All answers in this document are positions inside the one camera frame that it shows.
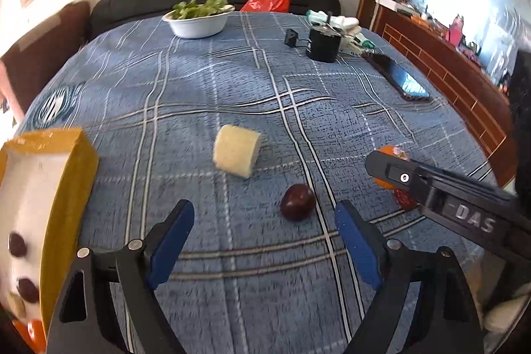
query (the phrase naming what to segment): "dark purple fruit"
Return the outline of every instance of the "dark purple fruit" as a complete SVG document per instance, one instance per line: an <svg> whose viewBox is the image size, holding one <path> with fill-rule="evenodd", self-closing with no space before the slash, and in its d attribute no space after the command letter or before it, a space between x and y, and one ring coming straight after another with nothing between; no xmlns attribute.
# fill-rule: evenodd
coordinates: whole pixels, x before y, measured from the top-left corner
<svg viewBox="0 0 531 354"><path fill-rule="evenodd" d="M289 221L303 221L315 210L316 202L315 194L308 185L296 183L282 197L280 212Z"/></svg>
<svg viewBox="0 0 531 354"><path fill-rule="evenodd" d="M17 291L28 303L38 303L39 289L27 277L17 279Z"/></svg>
<svg viewBox="0 0 531 354"><path fill-rule="evenodd" d="M22 258L28 253L28 247L22 236L14 231L9 233L9 241L7 242L7 249L9 253L17 258Z"/></svg>

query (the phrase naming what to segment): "brown chair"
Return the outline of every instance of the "brown chair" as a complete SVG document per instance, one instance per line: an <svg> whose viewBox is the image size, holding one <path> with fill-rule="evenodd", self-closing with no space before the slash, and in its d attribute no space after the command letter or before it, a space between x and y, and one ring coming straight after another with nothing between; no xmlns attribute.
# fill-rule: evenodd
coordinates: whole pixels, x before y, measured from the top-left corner
<svg viewBox="0 0 531 354"><path fill-rule="evenodd" d="M83 44L88 2L71 3L30 30L0 58L0 94L20 122L31 102Z"/></svg>

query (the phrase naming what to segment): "phone screen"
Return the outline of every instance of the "phone screen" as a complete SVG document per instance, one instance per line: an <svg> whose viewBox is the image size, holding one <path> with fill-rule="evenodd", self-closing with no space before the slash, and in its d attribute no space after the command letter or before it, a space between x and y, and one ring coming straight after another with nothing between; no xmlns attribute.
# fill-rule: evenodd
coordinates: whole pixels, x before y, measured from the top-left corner
<svg viewBox="0 0 531 354"><path fill-rule="evenodd" d="M414 98L429 98L429 94L404 68L384 55L373 55L372 59L397 83L405 94Z"/></svg>

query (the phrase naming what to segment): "green leafy vegetable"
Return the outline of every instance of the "green leafy vegetable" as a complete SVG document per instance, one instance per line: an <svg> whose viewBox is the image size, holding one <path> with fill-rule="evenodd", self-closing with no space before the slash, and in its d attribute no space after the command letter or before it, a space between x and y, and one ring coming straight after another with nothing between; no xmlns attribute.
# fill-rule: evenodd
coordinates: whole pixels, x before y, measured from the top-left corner
<svg viewBox="0 0 531 354"><path fill-rule="evenodd" d="M187 18L208 17L223 13L227 0L207 0L205 3L179 2L173 6L172 19L183 20Z"/></svg>

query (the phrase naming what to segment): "circular logo on tablecloth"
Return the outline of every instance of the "circular logo on tablecloth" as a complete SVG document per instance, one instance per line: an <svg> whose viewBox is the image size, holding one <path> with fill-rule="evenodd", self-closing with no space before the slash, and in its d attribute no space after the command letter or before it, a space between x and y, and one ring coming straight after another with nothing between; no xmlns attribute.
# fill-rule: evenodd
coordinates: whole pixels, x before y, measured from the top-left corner
<svg viewBox="0 0 531 354"><path fill-rule="evenodd" d="M33 111L33 129L49 128L58 119L65 121L76 103L85 82L77 85L62 85L45 95Z"/></svg>

